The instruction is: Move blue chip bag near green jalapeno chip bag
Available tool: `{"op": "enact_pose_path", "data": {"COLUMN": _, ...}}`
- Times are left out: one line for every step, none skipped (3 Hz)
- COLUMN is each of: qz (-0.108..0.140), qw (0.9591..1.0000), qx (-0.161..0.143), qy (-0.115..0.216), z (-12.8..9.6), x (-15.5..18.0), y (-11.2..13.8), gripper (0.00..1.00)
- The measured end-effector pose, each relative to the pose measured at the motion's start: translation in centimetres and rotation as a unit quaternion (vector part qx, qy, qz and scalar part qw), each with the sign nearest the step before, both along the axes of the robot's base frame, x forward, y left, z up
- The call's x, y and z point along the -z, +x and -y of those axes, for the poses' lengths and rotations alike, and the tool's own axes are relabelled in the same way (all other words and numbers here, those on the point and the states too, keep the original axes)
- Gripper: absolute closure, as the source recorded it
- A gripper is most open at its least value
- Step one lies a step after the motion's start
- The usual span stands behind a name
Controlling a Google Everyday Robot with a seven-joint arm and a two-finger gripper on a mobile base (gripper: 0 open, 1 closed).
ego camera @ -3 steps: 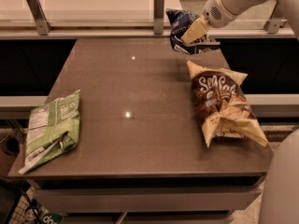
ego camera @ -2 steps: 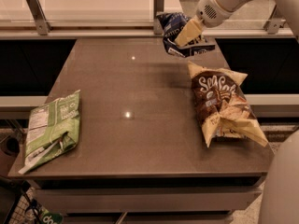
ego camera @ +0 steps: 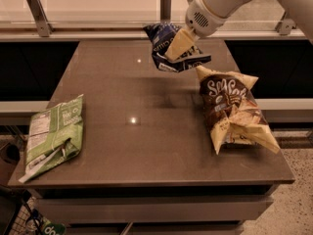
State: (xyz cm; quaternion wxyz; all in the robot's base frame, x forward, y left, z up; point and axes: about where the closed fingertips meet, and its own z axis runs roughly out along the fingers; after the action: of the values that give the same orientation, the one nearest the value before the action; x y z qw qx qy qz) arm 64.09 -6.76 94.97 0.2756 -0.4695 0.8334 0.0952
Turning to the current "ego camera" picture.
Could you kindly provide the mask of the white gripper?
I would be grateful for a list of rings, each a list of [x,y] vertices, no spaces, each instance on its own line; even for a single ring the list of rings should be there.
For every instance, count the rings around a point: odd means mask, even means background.
[[[193,0],[186,12],[186,27],[178,30],[164,56],[170,62],[191,49],[196,40],[213,34],[241,6],[251,0]]]

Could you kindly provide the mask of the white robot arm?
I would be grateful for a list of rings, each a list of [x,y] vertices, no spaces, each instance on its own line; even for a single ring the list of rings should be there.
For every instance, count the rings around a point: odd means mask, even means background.
[[[171,41],[165,57],[175,62],[199,39],[214,34],[241,7],[254,0],[192,0],[185,13],[184,26]],[[304,36],[313,41],[313,0],[276,0]]]

